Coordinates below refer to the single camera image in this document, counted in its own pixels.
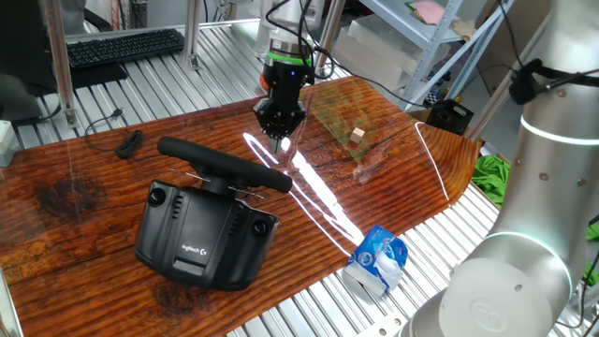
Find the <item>keyboard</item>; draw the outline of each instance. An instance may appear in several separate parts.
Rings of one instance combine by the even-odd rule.
[[[175,29],[78,42],[66,46],[68,62],[73,68],[133,61],[182,50],[183,36]]]

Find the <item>small wooden cube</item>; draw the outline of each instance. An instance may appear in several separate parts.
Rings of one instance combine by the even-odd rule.
[[[352,131],[352,135],[349,137],[349,140],[359,144],[362,141],[362,137],[364,137],[364,130],[356,127],[354,131]]]

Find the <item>button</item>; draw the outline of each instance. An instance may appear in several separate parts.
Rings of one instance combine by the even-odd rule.
[[[264,236],[269,232],[269,226],[263,220],[258,220],[252,225],[252,233],[257,236]]]
[[[152,207],[158,207],[162,205],[167,199],[167,193],[162,188],[155,188],[150,191],[148,196],[148,204]]]

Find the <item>wood grain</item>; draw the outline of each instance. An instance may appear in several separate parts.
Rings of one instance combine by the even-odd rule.
[[[0,266],[25,335],[223,335],[338,270],[343,251],[372,226],[401,234],[466,188],[479,143],[416,123],[355,78],[306,88],[302,97],[311,114],[273,158],[260,148],[269,144],[252,113],[257,99],[91,136],[114,148],[139,129],[137,158],[156,155],[168,135],[261,157],[291,175],[290,194],[259,189],[267,199],[250,200],[281,225],[242,292],[180,285],[136,261],[150,182],[198,185],[169,170],[192,171],[185,162],[124,161],[72,139],[21,151],[0,168]],[[354,127],[366,131],[360,144],[349,142]]]

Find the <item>logitech logo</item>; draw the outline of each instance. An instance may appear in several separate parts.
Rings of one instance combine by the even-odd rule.
[[[204,249],[204,248],[202,248],[202,249],[197,249],[197,248],[194,248],[194,247],[192,247],[192,246],[186,246],[186,245],[183,245],[183,249],[185,250],[185,252],[192,251],[192,252],[194,252],[194,253],[198,253],[198,254],[200,254],[200,255],[206,255],[206,249]]]

